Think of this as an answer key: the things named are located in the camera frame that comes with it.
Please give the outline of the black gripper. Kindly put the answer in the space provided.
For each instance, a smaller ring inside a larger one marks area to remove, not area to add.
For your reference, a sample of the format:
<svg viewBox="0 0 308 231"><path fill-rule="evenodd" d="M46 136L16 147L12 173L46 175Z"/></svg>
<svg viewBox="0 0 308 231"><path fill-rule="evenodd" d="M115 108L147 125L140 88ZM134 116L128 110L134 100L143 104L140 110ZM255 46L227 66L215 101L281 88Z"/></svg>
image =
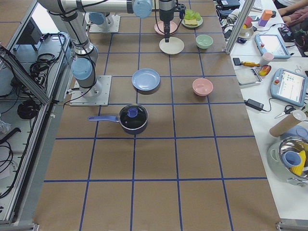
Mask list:
<svg viewBox="0 0 308 231"><path fill-rule="evenodd" d="M179 13L180 19L184 18L186 6L177 0L159 0L160 20L165 22L165 42L170 38L170 21L174 18L174 13Z"/></svg>

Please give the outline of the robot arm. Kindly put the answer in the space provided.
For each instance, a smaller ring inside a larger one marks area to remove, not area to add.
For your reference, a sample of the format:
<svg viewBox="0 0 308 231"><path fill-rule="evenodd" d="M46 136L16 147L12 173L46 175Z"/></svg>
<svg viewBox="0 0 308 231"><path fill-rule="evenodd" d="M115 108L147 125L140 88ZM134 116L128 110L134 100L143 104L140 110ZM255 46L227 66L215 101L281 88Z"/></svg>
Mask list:
<svg viewBox="0 0 308 231"><path fill-rule="evenodd" d="M135 0L132 4L133 13L139 18L146 18L150 15L152 11L153 3L151 0ZM185 16L186 6L184 4L178 3L177 0L159 0L159 18L163 22L163 29L160 29L161 33L164 34L164 39L166 43L169 43L171 21L174 19L174 13L179 13L180 19L182 20ZM97 25L103 25L107 22L107 16L109 12L90 12L89 19L92 23Z"/></svg>
<svg viewBox="0 0 308 231"><path fill-rule="evenodd" d="M95 73L98 58L97 48L90 42L86 33L83 17L86 12L94 13L130 13L139 18L151 14L150 0L41 0L39 1L53 16L54 22L61 21L69 35L76 55L71 64L71 71L78 85L81 99L94 102L108 100L111 82L110 76L99 77Z"/></svg>

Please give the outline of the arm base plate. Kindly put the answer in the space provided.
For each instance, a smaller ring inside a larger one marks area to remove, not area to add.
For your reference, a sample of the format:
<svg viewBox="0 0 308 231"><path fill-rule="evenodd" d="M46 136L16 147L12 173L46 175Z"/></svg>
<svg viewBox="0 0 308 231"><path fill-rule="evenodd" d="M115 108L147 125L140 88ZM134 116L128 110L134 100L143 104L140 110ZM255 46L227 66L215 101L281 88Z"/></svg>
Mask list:
<svg viewBox="0 0 308 231"><path fill-rule="evenodd" d="M75 90L72 92L70 106L107 106L109 102L110 88L112 76L104 75L96 77L96 84L89 92L87 89L81 88L75 81Z"/></svg>
<svg viewBox="0 0 308 231"><path fill-rule="evenodd" d="M109 14L105 16L102 13L89 14L89 32L90 33L117 33L119 31L120 15Z"/></svg>

